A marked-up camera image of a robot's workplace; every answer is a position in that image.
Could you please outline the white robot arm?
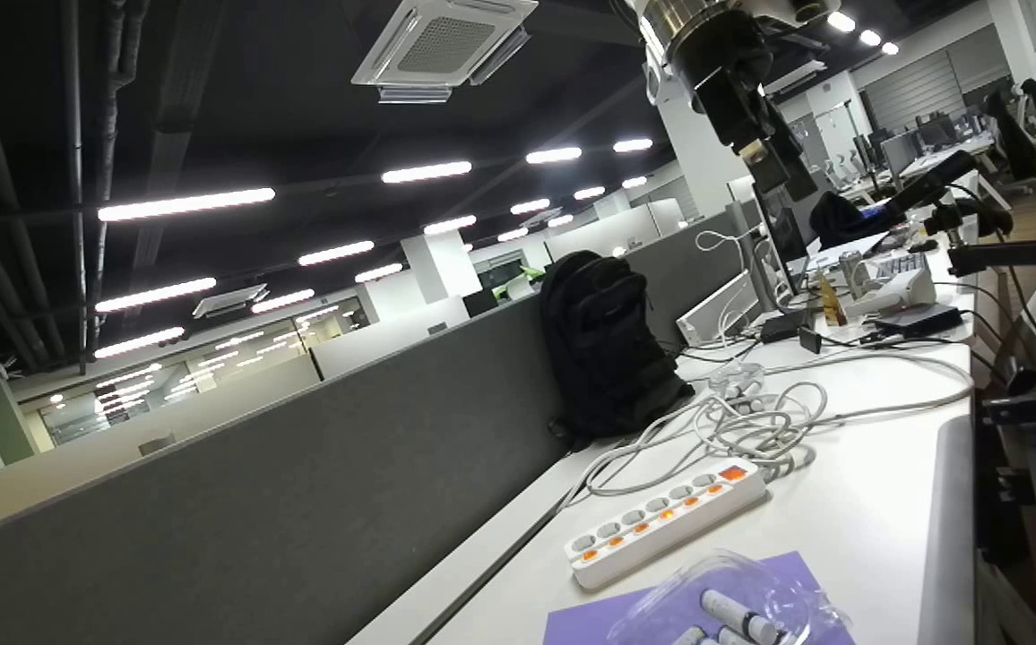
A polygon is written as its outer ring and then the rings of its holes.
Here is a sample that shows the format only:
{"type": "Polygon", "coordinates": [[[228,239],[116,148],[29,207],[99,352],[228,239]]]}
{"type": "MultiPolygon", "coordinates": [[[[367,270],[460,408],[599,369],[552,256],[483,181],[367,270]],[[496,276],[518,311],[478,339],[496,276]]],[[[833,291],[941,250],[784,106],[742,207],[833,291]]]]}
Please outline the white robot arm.
{"type": "Polygon", "coordinates": [[[648,53],[693,93],[716,139],[752,173],[760,191],[809,196],[817,191],[802,148],[760,93],[774,70],[766,28],[827,18],[841,0],[623,0],[648,53]]]}

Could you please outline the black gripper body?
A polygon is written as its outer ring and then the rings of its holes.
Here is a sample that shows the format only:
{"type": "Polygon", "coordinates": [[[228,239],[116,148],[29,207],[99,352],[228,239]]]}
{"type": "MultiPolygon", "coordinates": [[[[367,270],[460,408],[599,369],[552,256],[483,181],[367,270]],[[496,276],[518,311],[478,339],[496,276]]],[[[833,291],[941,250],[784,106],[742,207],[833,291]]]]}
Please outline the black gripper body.
{"type": "Polygon", "coordinates": [[[721,68],[694,84],[694,102],[760,191],[784,191],[796,199],[817,191],[801,139],[752,83],[721,68]]]}

